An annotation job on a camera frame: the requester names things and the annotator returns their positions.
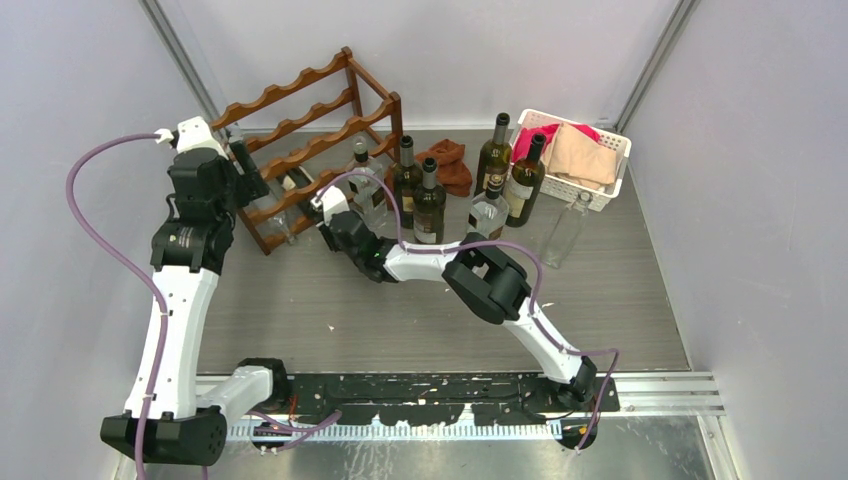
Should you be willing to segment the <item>clear bottle gold cap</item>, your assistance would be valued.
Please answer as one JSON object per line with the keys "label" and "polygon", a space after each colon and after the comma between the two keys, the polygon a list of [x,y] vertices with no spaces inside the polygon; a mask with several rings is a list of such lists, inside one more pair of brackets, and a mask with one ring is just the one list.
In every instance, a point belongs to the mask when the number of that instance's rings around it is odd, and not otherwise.
{"label": "clear bottle gold cap", "polygon": [[509,213],[509,205],[502,196],[503,186],[503,175],[488,177],[484,191],[472,200],[468,233],[479,233],[488,240],[500,238]]}

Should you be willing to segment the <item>clear glass bottle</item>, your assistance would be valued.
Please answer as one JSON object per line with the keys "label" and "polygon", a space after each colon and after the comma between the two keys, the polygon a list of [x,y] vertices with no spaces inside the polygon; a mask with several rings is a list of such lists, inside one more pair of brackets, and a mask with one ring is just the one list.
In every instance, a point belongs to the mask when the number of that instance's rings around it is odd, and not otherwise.
{"label": "clear glass bottle", "polygon": [[[257,210],[265,210],[274,207],[279,201],[274,194],[265,195],[254,201]],[[258,230],[270,248],[276,248],[282,244],[294,245],[297,237],[290,229],[289,217],[285,211],[269,217],[263,222]]]}

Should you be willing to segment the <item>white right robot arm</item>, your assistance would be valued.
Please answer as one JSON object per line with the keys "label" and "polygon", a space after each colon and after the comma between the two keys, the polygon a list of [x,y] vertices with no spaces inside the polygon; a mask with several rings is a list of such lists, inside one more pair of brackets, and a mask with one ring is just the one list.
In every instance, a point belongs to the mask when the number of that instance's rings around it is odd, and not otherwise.
{"label": "white right robot arm", "polygon": [[476,317],[516,337],[565,409],[580,410],[596,397],[596,365],[544,314],[527,271],[503,251],[509,243],[469,233],[461,242],[407,245],[377,236],[353,211],[327,217],[319,230],[331,250],[346,254],[371,281],[446,284]]}

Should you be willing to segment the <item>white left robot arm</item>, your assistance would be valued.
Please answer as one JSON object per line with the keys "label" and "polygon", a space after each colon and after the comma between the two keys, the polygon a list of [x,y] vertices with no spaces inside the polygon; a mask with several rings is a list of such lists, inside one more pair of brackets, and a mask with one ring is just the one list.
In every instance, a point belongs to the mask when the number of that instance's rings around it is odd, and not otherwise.
{"label": "white left robot arm", "polygon": [[100,438],[118,452],[150,464],[208,467],[220,458],[227,429],[256,406],[285,409],[292,388],[284,364],[242,360],[205,394],[196,390],[203,326],[233,242],[237,209],[249,203],[258,172],[243,147],[238,171],[215,138],[175,134],[168,169],[174,192],[169,216],[152,239],[153,303],[137,380],[122,413],[103,419]]}

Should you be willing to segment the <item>dark green wine bottle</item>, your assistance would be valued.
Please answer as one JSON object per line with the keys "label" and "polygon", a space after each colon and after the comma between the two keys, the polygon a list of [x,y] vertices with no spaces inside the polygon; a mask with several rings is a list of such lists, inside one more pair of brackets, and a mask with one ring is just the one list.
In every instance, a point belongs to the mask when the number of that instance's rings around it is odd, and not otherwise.
{"label": "dark green wine bottle", "polygon": [[480,148],[474,196],[486,189],[491,175],[503,175],[510,168],[512,147],[506,139],[509,124],[510,115],[506,112],[499,113],[492,137]]}

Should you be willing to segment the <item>square clear bottle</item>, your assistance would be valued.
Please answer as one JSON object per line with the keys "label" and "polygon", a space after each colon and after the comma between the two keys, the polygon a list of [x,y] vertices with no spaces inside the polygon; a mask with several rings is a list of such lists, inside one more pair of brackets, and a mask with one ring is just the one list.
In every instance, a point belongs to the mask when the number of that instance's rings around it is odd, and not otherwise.
{"label": "square clear bottle", "polygon": [[383,176],[383,165],[370,155],[367,140],[357,136],[353,140],[352,172],[348,184],[353,193],[352,209],[359,213],[365,224],[373,230],[382,227],[388,213],[383,188],[374,178]]}

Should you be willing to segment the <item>dark wine bottle cream label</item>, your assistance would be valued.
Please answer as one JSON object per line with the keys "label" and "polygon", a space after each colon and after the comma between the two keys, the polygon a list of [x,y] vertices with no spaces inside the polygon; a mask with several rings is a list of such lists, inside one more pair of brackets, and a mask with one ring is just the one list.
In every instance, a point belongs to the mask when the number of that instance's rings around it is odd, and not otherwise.
{"label": "dark wine bottle cream label", "polygon": [[545,166],[541,162],[545,144],[543,134],[534,134],[527,154],[512,165],[503,194],[509,207],[506,219],[509,227],[524,226],[532,214],[545,178]]}

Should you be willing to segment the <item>clear bottle front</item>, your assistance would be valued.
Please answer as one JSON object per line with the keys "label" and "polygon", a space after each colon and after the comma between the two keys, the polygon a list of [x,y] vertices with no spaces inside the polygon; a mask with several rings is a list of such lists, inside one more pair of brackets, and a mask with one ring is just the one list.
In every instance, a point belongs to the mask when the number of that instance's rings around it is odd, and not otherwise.
{"label": "clear bottle front", "polygon": [[592,200],[590,193],[581,191],[565,205],[542,243],[540,258],[545,265],[561,267],[582,233]]}

